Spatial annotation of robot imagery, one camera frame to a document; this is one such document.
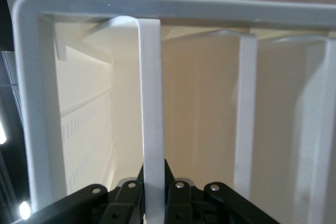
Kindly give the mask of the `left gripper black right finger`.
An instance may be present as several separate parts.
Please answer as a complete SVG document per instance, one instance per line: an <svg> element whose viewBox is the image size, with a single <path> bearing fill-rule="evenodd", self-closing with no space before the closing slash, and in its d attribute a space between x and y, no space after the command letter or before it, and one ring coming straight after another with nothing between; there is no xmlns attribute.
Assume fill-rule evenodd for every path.
<svg viewBox="0 0 336 224"><path fill-rule="evenodd" d="M278 223L226 184L198 189L175 178L165 161L165 223Z"/></svg>

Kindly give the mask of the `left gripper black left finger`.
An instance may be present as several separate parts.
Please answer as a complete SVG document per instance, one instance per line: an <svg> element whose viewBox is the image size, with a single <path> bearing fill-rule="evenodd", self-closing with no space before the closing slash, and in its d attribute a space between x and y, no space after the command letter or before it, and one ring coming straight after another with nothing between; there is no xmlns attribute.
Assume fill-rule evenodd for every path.
<svg viewBox="0 0 336 224"><path fill-rule="evenodd" d="M143 168L135 178L119 181L108 191L89 185L17 223L143 223Z"/></svg>

